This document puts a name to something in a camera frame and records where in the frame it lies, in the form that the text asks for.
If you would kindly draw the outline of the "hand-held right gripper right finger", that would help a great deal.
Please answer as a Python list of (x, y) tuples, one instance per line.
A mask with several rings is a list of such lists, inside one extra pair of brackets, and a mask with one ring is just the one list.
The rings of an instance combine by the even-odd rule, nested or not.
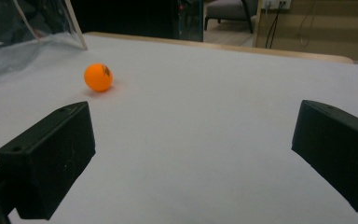
[(358, 118), (332, 105), (301, 102), (292, 150), (358, 212)]

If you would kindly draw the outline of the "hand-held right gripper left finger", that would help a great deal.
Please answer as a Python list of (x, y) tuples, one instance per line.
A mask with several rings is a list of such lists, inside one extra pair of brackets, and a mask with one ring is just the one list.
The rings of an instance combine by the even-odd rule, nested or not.
[(50, 219), (94, 154), (89, 104), (53, 111), (0, 148), (4, 212)]

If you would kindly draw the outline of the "orange table tennis ball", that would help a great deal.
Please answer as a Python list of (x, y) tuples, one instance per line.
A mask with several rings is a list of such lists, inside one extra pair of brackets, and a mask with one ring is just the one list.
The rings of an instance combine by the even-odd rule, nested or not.
[(114, 81), (114, 76), (106, 65), (93, 63), (86, 68), (84, 80), (93, 91), (107, 91)]

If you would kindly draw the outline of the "clear plastic box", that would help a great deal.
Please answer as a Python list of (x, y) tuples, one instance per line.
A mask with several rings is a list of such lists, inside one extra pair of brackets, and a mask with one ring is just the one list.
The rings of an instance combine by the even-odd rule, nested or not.
[(88, 48), (71, 0), (0, 0), (0, 79), (50, 43)]

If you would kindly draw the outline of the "dark glass cabinet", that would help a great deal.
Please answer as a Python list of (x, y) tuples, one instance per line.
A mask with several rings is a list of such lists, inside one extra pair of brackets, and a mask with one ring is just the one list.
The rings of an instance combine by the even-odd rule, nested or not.
[(174, 0), (178, 38), (203, 41), (203, 0)]

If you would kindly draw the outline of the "white wall socket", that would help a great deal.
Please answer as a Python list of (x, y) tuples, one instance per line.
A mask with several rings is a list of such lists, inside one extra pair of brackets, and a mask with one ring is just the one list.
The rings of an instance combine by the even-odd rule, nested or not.
[(292, 0), (262, 0), (262, 9), (283, 9), (287, 10), (291, 7)]

